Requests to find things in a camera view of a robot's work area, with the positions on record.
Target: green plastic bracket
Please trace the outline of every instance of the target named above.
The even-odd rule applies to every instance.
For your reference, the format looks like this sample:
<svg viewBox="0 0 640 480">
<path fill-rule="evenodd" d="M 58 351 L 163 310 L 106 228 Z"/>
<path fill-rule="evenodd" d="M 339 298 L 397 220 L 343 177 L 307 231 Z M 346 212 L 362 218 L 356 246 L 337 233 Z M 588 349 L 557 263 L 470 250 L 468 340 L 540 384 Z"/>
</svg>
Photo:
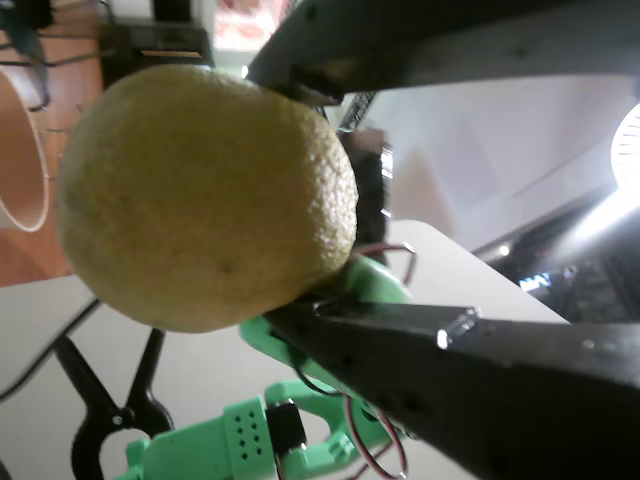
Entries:
<svg viewBox="0 0 640 480">
<path fill-rule="evenodd" d="M 213 420 L 127 447 L 129 471 L 116 480 L 256 480 L 275 475 L 264 402 L 253 398 Z"/>
<path fill-rule="evenodd" d="M 317 383 L 321 388 L 331 388 Z M 283 401 L 292 400 L 300 410 L 324 419 L 331 432 L 323 443 L 305 445 L 304 448 L 297 448 L 282 458 L 282 470 L 287 480 L 304 480 L 334 473 L 360 457 L 349 433 L 343 398 L 316 393 L 295 380 L 272 385 L 265 392 L 265 400 L 267 405 L 278 405 Z M 374 448 L 389 441 L 382 425 L 374 418 L 365 416 L 360 402 L 354 402 L 352 411 L 358 434 L 367 448 Z"/>
<path fill-rule="evenodd" d="M 383 265 L 366 257 L 360 257 L 353 262 L 347 278 L 347 287 L 358 292 L 364 302 L 409 303 L 411 300 L 411 295 L 402 282 L 391 275 Z M 242 323 L 239 330 L 242 339 L 254 349 L 292 366 L 289 346 L 271 335 L 271 326 L 264 317 Z M 351 389 L 313 360 L 307 359 L 301 369 L 310 377 L 357 398 Z"/>
</svg>

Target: black metal arm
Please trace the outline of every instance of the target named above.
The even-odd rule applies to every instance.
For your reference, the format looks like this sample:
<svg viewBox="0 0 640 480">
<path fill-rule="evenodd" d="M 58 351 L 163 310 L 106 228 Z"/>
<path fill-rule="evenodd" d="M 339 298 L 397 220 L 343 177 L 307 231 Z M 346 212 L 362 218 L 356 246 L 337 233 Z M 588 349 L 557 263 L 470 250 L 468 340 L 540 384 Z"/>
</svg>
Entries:
<svg viewBox="0 0 640 480">
<path fill-rule="evenodd" d="M 248 78 L 309 105 L 489 78 L 640 73 L 634 0 L 306 0 Z"/>
<path fill-rule="evenodd" d="M 337 302 L 269 314 L 275 331 L 484 480 L 624 478 L 640 428 L 640 325 L 478 318 Z"/>
</svg>

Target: ceiling light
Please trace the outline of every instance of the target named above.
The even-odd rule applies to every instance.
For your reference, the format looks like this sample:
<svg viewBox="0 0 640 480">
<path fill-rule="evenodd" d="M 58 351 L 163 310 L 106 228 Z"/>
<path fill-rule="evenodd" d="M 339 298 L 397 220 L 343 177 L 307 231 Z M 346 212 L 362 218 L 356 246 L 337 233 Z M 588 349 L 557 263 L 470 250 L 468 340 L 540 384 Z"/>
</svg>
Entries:
<svg viewBox="0 0 640 480">
<path fill-rule="evenodd" d="M 618 127 L 611 144 L 611 167 L 620 190 L 640 190 L 640 104 L 636 105 Z"/>
</svg>

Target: white table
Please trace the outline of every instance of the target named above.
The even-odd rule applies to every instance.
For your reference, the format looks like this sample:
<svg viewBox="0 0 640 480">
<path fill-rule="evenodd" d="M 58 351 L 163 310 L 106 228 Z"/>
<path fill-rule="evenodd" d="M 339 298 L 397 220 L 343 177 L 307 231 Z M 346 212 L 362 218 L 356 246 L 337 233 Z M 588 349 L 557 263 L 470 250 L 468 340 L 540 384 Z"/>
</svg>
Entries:
<svg viewBox="0 0 640 480">
<path fill-rule="evenodd" d="M 411 290 L 416 303 L 475 305 L 494 319 L 563 321 L 491 268 L 425 224 L 401 221 L 392 241 L 411 243 L 419 254 Z M 406 258 L 392 254 L 401 275 Z M 0 385 L 22 371 L 50 336 L 91 297 L 75 277 L 0 289 Z M 102 307 L 73 335 L 115 401 L 124 403 L 149 329 Z M 231 328 L 207 335 L 167 336 L 154 391 L 177 427 L 217 416 L 231 403 L 259 395 L 271 383 L 293 378 L 282 364 L 252 350 Z M 84 406 L 57 361 L 51 360 L 28 387 L 0 406 L 0 458 L 14 480 L 70 480 L 70 447 Z M 303 417 L 310 441 L 328 429 Z M 140 432 L 122 432 L 102 452 L 106 478 L 124 471 L 124 448 Z M 471 477 L 433 448 L 406 442 L 410 478 Z M 389 457 L 389 468 L 396 463 Z M 345 474 L 329 478 L 341 479 Z M 371 472 L 365 479 L 376 478 Z"/>
</svg>

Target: lemon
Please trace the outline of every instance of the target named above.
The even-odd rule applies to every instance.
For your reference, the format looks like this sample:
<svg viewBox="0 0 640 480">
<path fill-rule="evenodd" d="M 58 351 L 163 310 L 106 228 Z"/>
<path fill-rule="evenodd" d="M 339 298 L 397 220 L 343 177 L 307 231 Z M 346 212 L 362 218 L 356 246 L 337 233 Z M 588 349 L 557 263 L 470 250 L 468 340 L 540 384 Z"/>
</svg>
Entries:
<svg viewBox="0 0 640 480">
<path fill-rule="evenodd" d="M 75 272 L 108 305 L 206 332 L 333 278 L 356 201 L 349 159 L 316 112 L 211 69 L 163 66 L 83 115 L 56 221 Z"/>
</svg>

